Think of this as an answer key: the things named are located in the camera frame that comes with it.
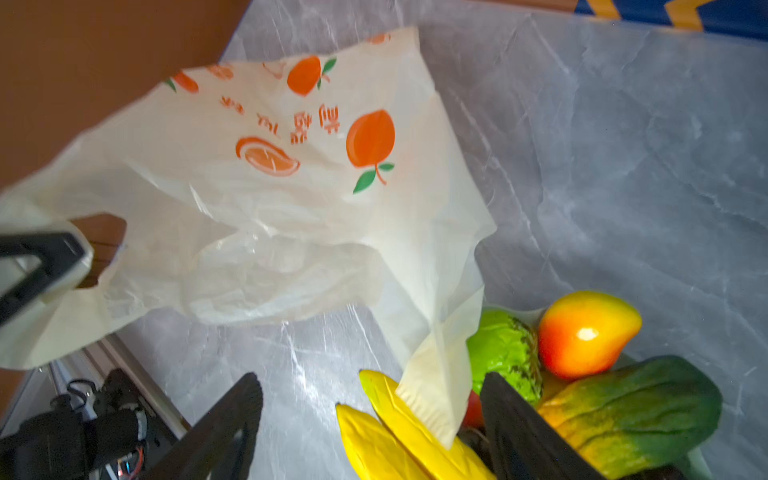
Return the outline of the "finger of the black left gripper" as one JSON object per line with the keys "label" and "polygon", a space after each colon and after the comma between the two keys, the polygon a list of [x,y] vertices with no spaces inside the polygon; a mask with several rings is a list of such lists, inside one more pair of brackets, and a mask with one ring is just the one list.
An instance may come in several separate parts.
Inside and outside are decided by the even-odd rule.
{"label": "finger of the black left gripper", "polygon": [[85,256],[86,250],[70,232],[2,235],[2,259],[32,257],[37,264],[1,295],[1,325],[9,323],[49,287],[64,278]]}

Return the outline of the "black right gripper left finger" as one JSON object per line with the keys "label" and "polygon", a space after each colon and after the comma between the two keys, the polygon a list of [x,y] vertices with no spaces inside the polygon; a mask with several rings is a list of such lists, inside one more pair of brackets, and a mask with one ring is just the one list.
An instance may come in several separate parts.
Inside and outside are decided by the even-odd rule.
{"label": "black right gripper left finger", "polygon": [[262,410],[261,384],[248,372],[141,477],[246,480]]}

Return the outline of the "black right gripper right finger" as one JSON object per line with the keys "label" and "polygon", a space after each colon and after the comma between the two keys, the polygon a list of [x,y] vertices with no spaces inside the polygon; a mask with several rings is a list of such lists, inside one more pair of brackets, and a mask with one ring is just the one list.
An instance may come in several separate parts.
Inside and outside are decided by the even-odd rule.
{"label": "black right gripper right finger", "polygon": [[604,479],[500,374],[485,376],[480,398],[497,478]]}

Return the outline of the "red yellow mango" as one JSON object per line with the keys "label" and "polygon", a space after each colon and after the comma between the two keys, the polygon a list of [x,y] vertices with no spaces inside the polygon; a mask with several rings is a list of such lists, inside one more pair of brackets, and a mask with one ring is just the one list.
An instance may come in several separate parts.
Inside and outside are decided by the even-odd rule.
{"label": "red yellow mango", "polygon": [[574,292],[541,317],[540,360],[550,373],[567,380],[602,373],[641,328],[640,313],[626,301],[601,292]]}

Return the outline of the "green orange papaya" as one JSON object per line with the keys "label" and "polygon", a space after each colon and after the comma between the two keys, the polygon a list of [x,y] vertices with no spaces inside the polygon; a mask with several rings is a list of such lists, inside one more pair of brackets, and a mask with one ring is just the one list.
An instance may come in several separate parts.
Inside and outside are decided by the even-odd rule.
{"label": "green orange papaya", "polygon": [[603,477],[621,479],[698,447],[717,430],[722,403],[696,366],[660,356],[575,381],[538,412]]}

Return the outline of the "yellow banana bunch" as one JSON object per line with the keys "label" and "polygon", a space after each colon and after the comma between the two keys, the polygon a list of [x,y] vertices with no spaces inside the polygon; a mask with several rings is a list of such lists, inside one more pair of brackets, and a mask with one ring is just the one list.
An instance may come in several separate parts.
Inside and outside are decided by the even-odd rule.
{"label": "yellow banana bunch", "polygon": [[362,370],[359,380],[376,415],[338,404],[336,416],[347,458],[361,479],[493,479],[470,447],[444,447],[398,397],[397,382]]}

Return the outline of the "cream plastic bag orange print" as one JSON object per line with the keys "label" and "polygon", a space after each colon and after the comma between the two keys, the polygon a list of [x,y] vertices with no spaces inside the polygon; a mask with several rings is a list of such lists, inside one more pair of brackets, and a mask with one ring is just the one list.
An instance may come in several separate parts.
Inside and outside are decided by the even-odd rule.
{"label": "cream plastic bag orange print", "polygon": [[186,71],[84,132],[1,196],[5,234],[127,228],[89,289],[81,261],[1,330],[1,365],[46,364],[170,307],[222,325],[359,302],[403,366],[398,395],[444,445],[495,223],[409,27],[320,58]]}

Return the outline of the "small red fruit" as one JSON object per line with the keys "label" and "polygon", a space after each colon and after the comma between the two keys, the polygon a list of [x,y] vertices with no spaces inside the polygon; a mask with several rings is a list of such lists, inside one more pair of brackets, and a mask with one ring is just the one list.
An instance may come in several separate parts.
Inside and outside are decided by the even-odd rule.
{"label": "small red fruit", "polygon": [[480,430],[484,428],[484,424],[485,422],[480,396],[471,390],[461,427]]}

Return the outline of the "light green fruit plate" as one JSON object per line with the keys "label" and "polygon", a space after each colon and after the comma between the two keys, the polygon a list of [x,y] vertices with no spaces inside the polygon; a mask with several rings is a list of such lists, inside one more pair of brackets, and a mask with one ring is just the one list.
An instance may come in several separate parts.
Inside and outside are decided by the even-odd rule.
{"label": "light green fruit plate", "polygon": [[602,467],[611,479],[644,476],[672,465],[686,479],[710,479],[701,444],[716,431],[722,394],[696,366],[678,356],[622,357],[612,372],[618,393],[606,405]]}

